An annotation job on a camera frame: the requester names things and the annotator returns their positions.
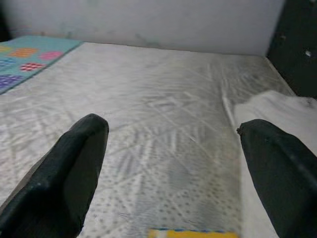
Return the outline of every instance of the mattress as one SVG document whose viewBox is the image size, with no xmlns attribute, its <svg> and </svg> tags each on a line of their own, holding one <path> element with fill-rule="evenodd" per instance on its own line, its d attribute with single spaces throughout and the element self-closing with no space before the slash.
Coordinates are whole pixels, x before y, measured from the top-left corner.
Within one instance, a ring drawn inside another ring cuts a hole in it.
<svg viewBox="0 0 317 238">
<path fill-rule="evenodd" d="M 84 43 L 0 96 L 0 202 L 73 123 L 96 113 L 110 133 L 80 237 L 241 234 L 230 112 L 266 90 L 292 94 L 262 57 Z"/>
</svg>

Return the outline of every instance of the quilted mattress cover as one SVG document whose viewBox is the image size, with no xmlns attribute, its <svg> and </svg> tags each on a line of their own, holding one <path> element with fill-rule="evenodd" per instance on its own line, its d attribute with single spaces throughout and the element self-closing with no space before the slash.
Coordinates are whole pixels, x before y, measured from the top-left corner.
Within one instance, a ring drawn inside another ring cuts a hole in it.
<svg viewBox="0 0 317 238">
<path fill-rule="evenodd" d="M 80 237 L 241 235 L 230 114 L 266 90 L 292 94 L 262 57 L 84 43 L 0 96 L 0 202 L 73 123 L 96 113 L 110 133 Z"/>
</svg>

